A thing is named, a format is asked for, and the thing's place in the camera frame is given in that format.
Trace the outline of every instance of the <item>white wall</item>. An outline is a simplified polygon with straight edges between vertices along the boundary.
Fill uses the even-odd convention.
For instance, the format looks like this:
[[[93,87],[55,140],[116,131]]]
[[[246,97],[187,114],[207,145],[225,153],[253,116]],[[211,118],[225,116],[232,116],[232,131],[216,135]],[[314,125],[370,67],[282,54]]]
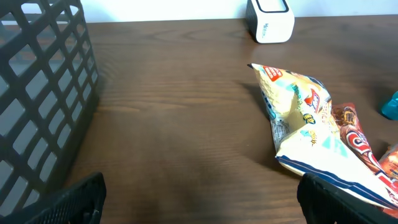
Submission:
[[[81,0],[87,22],[244,17],[247,0]],[[398,0],[288,0],[296,17],[398,14]]]

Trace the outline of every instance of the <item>chip bag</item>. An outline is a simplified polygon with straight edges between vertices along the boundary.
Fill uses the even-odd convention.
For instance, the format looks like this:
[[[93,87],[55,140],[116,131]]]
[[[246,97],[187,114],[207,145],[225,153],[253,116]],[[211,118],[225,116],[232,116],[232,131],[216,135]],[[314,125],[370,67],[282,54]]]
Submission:
[[[331,98],[318,80],[283,69],[250,65],[270,116],[277,160],[298,175],[313,173],[355,197],[398,208],[385,184],[340,139]]]

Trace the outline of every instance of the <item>gray basket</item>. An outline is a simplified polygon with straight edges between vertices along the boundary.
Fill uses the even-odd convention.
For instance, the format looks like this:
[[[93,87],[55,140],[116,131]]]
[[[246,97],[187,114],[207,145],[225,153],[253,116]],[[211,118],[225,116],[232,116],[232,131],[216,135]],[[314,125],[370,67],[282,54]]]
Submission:
[[[62,186],[97,82],[79,0],[0,0],[0,217]]]

